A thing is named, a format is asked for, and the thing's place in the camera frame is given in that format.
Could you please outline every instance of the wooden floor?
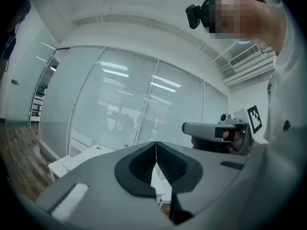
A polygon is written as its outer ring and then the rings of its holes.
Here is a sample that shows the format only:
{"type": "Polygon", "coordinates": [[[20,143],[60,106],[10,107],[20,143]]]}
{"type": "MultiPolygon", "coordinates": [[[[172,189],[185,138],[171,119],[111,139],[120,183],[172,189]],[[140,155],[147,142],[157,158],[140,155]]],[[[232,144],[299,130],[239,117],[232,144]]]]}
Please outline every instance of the wooden floor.
{"type": "Polygon", "coordinates": [[[28,127],[0,126],[0,155],[11,176],[12,188],[33,201],[52,183],[48,164],[41,154],[38,124],[28,127]]]}

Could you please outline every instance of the window blinds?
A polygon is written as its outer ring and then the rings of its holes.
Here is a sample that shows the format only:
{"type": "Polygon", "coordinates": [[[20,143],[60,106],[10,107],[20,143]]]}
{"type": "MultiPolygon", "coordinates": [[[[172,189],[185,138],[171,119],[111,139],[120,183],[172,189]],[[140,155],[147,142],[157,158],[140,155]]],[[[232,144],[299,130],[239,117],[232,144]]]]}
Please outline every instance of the window blinds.
{"type": "Polygon", "coordinates": [[[106,49],[78,96],[71,129],[118,150],[134,144],[157,60],[106,49]]]}
{"type": "Polygon", "coordinates": [[[201,122],[203,81],[160,62],[148,98],[138,143],[167,141],[191,147],[184,122],[201,122]]]}

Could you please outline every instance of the hand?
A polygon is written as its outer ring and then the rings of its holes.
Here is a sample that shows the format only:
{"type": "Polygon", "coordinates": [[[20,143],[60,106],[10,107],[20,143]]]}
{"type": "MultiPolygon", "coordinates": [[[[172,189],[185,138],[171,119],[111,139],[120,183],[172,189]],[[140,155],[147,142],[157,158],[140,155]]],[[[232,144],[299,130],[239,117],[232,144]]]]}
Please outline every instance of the hand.
{"type": "MultiPolygon", "coordinates": [[[[229,131],[225,130],[223,132],[223,139],[227,139],[228,135],[229,135],[229,131]]],[[[240,151],[242,149],[243,137],[244,137],[244,133],[240,130],[236,130],[235,138],[234,138],[234,141],[232,142],[232,146],[234,147],[234,149],[236,151],[240,151]]],[[[196,148],[196,140],[195,140],[194,137],[192,137],[191,143],[193,144],[192,148],[197,149],[196,148]]]]}

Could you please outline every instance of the gray device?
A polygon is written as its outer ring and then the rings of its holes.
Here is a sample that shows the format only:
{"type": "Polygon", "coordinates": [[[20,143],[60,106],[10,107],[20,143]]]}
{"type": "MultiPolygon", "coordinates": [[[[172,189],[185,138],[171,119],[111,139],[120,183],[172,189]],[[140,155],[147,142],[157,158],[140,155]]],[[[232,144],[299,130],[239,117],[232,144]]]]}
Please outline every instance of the gray device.
{"type": "MultiPolygon", "coordinates": [[[[202,123],[184,123],[182,125],[182,132],[200,140],[211,141],[214,143],[229,143],[232,141],[223,139],[223,131],[225,130],[239,130],[243,135],[243,145],[240,151],[234,151],[231,146],[228,146],[229,153],[247,155],[253,144],[253,137],[249,124],[242,121],[240,118],[232,118],[230,114],[222,114],[221,120],[216,124],[202,124],[202,123]]],[[[214,143],[202,144],[199,146],[214,146],[214,143]]]]}
{"type": "Polygon", "coordinates": [[[282,209],[302,179],[306,133],[291,127],[249,157],[159,141],[127,147],[59,178],[32,213],[61,229],[254,229],[282,209]],[[173,188],[169,219],[150,186],[156,162],[173,188]],[[89,189],[68,220],[59,222],[51,215],[76,183],[89,189]]]}

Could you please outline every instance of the glass partition wall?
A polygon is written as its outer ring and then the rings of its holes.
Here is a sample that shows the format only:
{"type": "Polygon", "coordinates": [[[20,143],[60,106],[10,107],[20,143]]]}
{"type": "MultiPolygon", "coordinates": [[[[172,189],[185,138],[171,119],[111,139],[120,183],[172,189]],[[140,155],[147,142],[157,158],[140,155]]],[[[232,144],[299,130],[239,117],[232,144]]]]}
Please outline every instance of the glass partition wall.
{"type": "Polygon", "coordinates": [[[68,52],[68,48],[59,49],[55,52],[52,56],[50,61],[45,67],[45,70],[38,82],[37,88],[34,93],[34,98],[32,101],[32,109],[31,109],[31,116],[30,116],[30,124],[33,122],[39,122],[42,106],[45,99],[45,94],[49,85],[49,82],[56,71],[59,63],[63,60],[66,53],[68,52]]]}
{"type": "Polygon", "coordinates": [[[71,142],[76,134],[112,150],[152,140],[189,147],[181,126],[206,120],[211,109],[203,108],[203,80],[175,66],[114,48],[73,47],[49,84],[39,138],[56,158],[80,152],[71,142]]]}

